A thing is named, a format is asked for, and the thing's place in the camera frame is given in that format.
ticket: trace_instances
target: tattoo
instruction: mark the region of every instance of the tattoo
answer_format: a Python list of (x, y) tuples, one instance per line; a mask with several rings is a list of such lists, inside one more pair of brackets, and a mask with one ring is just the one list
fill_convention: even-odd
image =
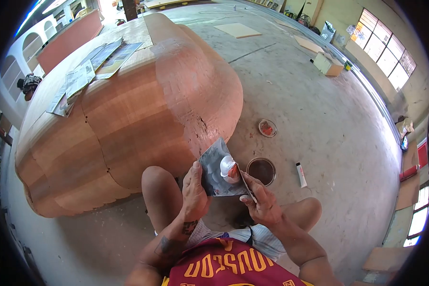
[(185, 241), (168, 239), (164, 235), (154, 250), (154, 253), (163, 258), (176, 259), (181, 255), (185, 246)]
[[(181, 231), (182, 234), (190, 236), (193, 233), (195, 226), (197, 226), (198, 222), (198, 220), (184, 222), (183, 229)], [(166, 259), (177, 259), (178, 257), (180, 257), (185, 247), (186, 241), (169, 239), (164, 235), (162, 236), (159, 244), (154, 250), (154, 253)]]
[(195, 230), (195, 227), (197, 226), (198, 222), (198, 220), (194, 220), (183, 223), (183, 230), (181, 231), (181, 233), (185, 235), (191, 235), (192, 232)]

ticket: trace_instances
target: person's hand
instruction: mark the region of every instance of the person's hand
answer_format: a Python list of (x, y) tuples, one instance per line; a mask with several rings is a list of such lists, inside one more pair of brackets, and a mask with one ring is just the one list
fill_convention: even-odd
[(260, 180), (241, 172), (251, 192), (256, 196), (255, 203), (251, 196), (242, 195), (240, 201), (245, 203), (249, 209), (252, 219), (268, 228), (278, 224), (282, 220), (283, 213), (276, 203), (275, 195), (270, 192)]
[(195, 161), (183, 179), (183, 207), (181, 212), (185, 222), (199, 220), (208, 212), (213, 197), (207, 197), (201, 180), (202, 165)]

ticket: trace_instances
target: small metal dish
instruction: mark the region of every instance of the small metal dish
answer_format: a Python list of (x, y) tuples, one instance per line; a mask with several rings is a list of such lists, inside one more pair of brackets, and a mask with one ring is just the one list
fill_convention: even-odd
[(257, 125), (259, 132), (265, 137), (273, 137), (278, 131), (275, 123), (269, 119), (262, 119)]
[(275, 165), (264, 157), (252, 159), (246, 166), (246, 173), (259, 179), (265, 186), (270, 185), (276, 178)]

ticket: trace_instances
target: person's right hand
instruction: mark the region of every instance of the person's right hand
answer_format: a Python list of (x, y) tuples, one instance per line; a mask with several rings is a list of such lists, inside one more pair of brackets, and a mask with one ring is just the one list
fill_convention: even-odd
[(283, 219), (280, 206), (276, 203), (275, 195), (270, 192), (260, 180), (241, 172), (251, 192), (256, 196), (255, 203), (249, 195), (242, 195), (240, 200), (249, 209), (252, 219), (268, 228), (278, 224)]

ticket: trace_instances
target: concrete floor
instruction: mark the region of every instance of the concrete floor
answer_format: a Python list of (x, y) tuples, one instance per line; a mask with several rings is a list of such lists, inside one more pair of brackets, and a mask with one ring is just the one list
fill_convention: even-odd
[[(322, 217), (310, 234), (326, 249), (340, 280), (349, 285), (359, 278), (391, 220), (402, 160), (366, 90), (350, 72), (323, 76), (309, 61), (315, 54), (293, 38), (301, 33), (276, 24), (254, 4), (222, 0), (163, 13), (193, 29), (240, 77), (243, 112), (227, 144), (233, 157), (242, 169), (253, 157), (272, 160), (277, 177), (269, 188), (280, 204), (318, 198)], [(263, 35), (235, 39), (213, 28), (235, 22)], [(276, 123), (275, 137), (258, 133), (262, 118)], [(122, 285), (137, 253), (154, 237), (142, 196), (75, 217), (40, 217), (27, 205), (14, 171), (17, 137), (9, 167), (2, 168), (7, 174), (1, 189), (8, 190), (3, 202), (14, 235), (30, 248), (43, 279), (48, 285)], [(296, 162), (303, 166), (307, 188), (300, 188)], [(238, 206), (237, 197), (215, 198), (204, 220), (214, 230), (229, 230)], [(289, 258), (279, 263), (298, 274)]]

